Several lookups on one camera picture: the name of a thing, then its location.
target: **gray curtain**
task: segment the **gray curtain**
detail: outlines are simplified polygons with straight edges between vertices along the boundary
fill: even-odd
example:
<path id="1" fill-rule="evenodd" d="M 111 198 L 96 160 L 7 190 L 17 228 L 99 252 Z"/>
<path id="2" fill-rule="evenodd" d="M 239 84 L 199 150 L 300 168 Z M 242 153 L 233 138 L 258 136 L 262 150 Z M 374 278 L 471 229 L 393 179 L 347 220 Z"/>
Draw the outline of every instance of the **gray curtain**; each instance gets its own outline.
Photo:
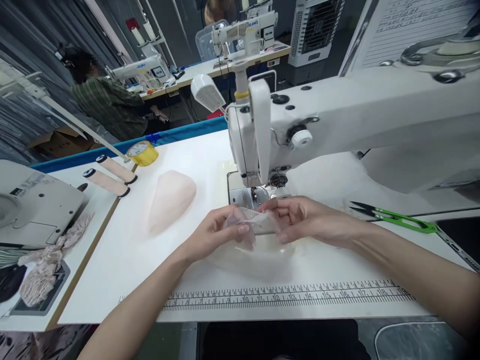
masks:
<path id="1" fill-rule="evenodd" d="M 72 43 L 112 69 L 123 64 L 83 1 L 2 0 L 0 14 L 0 57 L 24 74 L 42 72 L 42 84 L 55 101 L 108 141 L 116 142 L 103 126 L 82 114 L 71 96 L 70 72 L 54 55 L 59 43 Z M 0 98 L 0 159 L 26 165 L 48 160 L 26 146 L 63 125 L 26 95 Z"/>

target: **packing tape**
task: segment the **packing tape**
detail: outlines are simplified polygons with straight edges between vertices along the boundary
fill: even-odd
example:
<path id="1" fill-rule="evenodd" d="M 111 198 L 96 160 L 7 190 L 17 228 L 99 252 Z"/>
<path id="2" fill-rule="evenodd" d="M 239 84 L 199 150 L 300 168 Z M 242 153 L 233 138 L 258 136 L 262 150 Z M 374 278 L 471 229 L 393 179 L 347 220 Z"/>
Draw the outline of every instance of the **packing tape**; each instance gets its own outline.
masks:
<path id="1" fill-rule="evenodd" d="M 154 148 L 150 141 L 144 140 L 137 142 L 128 149 L 126 156 L 132 159 L 138 166 L 145 167 L 157 160 L 159 152 Z"/>

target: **headphones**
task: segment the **headphones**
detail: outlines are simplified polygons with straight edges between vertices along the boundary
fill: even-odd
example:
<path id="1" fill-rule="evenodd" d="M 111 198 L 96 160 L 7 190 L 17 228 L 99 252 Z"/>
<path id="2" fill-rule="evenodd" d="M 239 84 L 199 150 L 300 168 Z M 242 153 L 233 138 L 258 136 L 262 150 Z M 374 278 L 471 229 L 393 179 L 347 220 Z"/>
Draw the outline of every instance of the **headphones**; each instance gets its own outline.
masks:
<path id="1" fill-rule="evenodd" d="M 66 68 L 70 69 L 75 67 L 72 59 L 80 52 L 83 52 L 83 50 L 73 44 L 64 46 L 60 43 L 58 49 L 55 51 L 55 57 L 60 60 Z"/>

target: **sewing machine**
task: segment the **sewing machine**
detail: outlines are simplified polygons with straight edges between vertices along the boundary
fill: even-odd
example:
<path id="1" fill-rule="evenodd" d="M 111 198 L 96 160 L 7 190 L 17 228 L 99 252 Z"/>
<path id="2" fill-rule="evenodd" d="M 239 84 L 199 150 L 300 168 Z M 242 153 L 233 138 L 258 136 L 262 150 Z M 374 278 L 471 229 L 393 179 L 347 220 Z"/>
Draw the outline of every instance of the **sewing machine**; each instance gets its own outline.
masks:
<path id="1" fill-rule="evenodd" d="M 480 180 L 480 41 L 467 41 L 465 31 L 423 54 L 432 41 L 414 44 L 398 61 L 276 93 L 263 79 L 247 83 L 234 62 L 236 103 L 225 115 L 244 186 L 282 188 L 311 159 L 366 149 L 369 176 L 402 193 Z M 202 89 L 194 79 L 200 103 Z"/>
<path id="2" fill-rule="evenodd" d="M 164 84 L 174 81 L 170 74 L 169 67 L 161 54 L 154 54 L 143 60 L 139 60 L 115 69 L 106 67 L 108 74 L 114 80 L 125 84 L 125 80 L 137 78 L 143 89 L 160 89 Z"/>
<path id="3" fill-rule="evenodd" d="M 84 198 L 50 175 L 0 160 L 0 243 L 30 249 L 55 244 Z"/>
<path id="4" fill-rule="evenodd" d="M 242 39 L 245 56 L 257 55 L 274 44 L 274 28 L 277 26 L 278 14 L 269 11 L 244 21 L 234 22 L 225 27 L 214 28 L 211 32 L 213 47 L 217 56 L 222 54 L 226 42 Z"/>

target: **pink lace fabric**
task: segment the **pink lace fabric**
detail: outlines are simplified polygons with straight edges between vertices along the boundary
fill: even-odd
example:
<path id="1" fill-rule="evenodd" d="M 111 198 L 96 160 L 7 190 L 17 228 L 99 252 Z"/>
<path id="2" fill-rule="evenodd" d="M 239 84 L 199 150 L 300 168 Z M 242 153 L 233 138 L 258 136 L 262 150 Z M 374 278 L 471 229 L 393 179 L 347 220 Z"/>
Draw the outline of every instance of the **pink lace fabric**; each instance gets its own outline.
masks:
<path id="1" fill-rule="evenodd" d="M 66 233 L 58 238 L 55 245 L 32 251 L 18 259 L 20 266 L 36 263 L 20 286 L 20 297 L 29 308 L 45 300 L 52 291 L 57 280 L 54 274 L 60 268 L 64 252 L 80 240 L 93 216 L 94 214 L 82 214 Z"/>

